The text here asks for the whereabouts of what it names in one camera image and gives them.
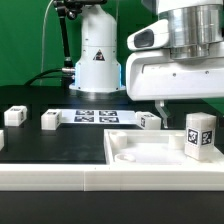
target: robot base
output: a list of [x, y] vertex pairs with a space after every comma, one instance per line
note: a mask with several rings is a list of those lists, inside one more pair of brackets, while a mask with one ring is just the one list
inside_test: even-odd
[[107, 99], [114, 99], [120, 96], [127, 95], [125, 87], [114, 92], [86, 92], [81, 90], [69, 89], [69, 93], [71, 96], [76, 96], [76, 97], [91, 99], [91, 100], [107, 100]]

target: black table surface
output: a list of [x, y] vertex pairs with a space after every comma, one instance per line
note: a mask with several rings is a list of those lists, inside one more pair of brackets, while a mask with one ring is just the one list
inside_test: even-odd
[[[4, 111], [25, 105], [28, 119], [20, 127], [4, 126]], [[0, 129], [6, 145], [0, 163], [105, 164], [103, 131], [135, 125], [61, 125], [41, 131], [40, 117], [49, 108], [158, 112], [153, 101], [128, 97], [91, 101], [75, 98], [60, 87], [0, 87]], [[187, 113], [221, 116], [203, 100], [168, 102], [173, 129], [185, 129]], [[223, 150], [223, 128], [216, 145]], [[0, 224], [7, 223], [224, 223], [224, 192], [0, 192]]]

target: white box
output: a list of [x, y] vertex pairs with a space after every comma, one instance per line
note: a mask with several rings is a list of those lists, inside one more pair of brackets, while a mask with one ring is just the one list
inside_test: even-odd
[[0, 151], [4, 147], [4, 132], [3, 130], [0, 130]]
[[61, 124], [62, 112], [59, 109], [49, 109], [41, 116], [42, 130], [56, 130]]
[[5, 126], [19, 126], [27, 119], [25, 106], [12, 106], [4, 112]]
[[160, 130], [161, 118], [150, 112], [136, 112], [137, 125], [145, 130]]
[[185, 154], [197, 160], [211, 160], [215, 150], [216, 116], [193, 113], [186, 120]]

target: green background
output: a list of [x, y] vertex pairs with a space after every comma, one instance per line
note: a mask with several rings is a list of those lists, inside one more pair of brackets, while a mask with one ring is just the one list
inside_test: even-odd
[[[118, 11], [118, 53], [125, 83], [125, 64], [131, 51], [127, 37], [156, 21], [141, 5], [141, 0], [109, 0], [103, 9], [116, 18]], [[44, 14], [50, 0], [2, 1], [0, 14], [0, 85], [22, 85], [41, 71], [42, 29]], [[81, 19], [67, 20], [70, 51], [73, 62], [81, 52]], [[49, 10], [46, 26], [44, 70], [63, 66], [63, 48], [58, 16], [54, 7]], [[60, 85], [59, 80], [44, 80], [36, 85]], [[207, 100], [224, 112], [224, 99]]]

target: metal cylinder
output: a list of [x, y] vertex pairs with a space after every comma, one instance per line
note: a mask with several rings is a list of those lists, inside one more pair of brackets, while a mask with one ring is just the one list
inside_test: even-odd
[[223, 40], [222, 5], [194, 6], [161, 13], [169, 21], [172, 59], [205, 57], [209, 43]]

